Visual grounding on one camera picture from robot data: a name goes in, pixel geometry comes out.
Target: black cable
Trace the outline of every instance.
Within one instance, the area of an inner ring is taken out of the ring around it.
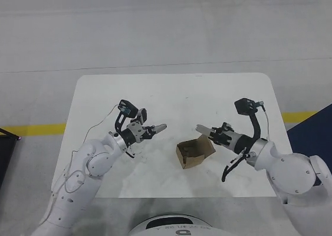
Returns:
[[[241,163],[243,160],[247,159],[249,157],[249,154],[244,154],[242,155],[234,164],[232,164],[232,166],[226,166],[225,167],[225,170],[223,171],[223,174],[222,174],[222,179],[221,181],[222,182],[225,182],[226,181],[226,176],[233,170],[235,169],[239,163]]]
[[[134,158],[134,156],[132,156],[129,152],[125,152],[128,156],[130,156],[131,158]]]

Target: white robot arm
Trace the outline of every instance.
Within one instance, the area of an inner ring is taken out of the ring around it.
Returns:
[[[255,113],[260,106],[265,111],[263,102],[240,99],[235,106],[239,114],[250,117],[254,137],[235,133],[227,123],[220,128],[208,129],[202,125],[196,128],[217,145],[239,155],[224,170],[222,181],[242,160],[257,171],[265,169],[294,228],[302,236],[332,236],[332,174],[326,163],[318,156],[282,155],[273,142],[261,139]]]
[[[143,127],[142,124],[147,119],[146,110],[138,110],[128,101],[122,100],[118,108],[120,114],[115,124],[116,132],[110,132],[103,140],[84,142],[76,154],[72,155],[70,164],[65,167],[53,187],[47,211],[32,236],[71,235],[71,228],[91,204],[104,174],[112,168],[117,158],[130,145],[151,139],[167,128],[165,124]],[[127,117],[133,119],[121,131]]]

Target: small brown box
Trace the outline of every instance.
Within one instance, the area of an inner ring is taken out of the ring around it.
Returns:
[[[201,164],[213,153],[215,153],[213,144],[205,135],[176,145],[176,154],[183,169]]]

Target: floor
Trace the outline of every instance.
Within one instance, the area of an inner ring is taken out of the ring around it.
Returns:
[[[66,122],[84,74],[234,72],[268,75],[282,112],[332,103],[332,0],[0,0],[0,126]],[[61,141],[19,143],[0,235],[44,212]]]

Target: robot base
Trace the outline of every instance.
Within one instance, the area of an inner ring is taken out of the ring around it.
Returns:
[[[198,219],[196,217],[192,217],[190,215],[162,215],[143,221],[129,232],[129,236],[134,235],[138,232],[142,232],[149,228],[155,228],[165,225],[180,225],[180,224],[201,225],[201,226],[211,227],[211,225],[209,225],[205,221]]]

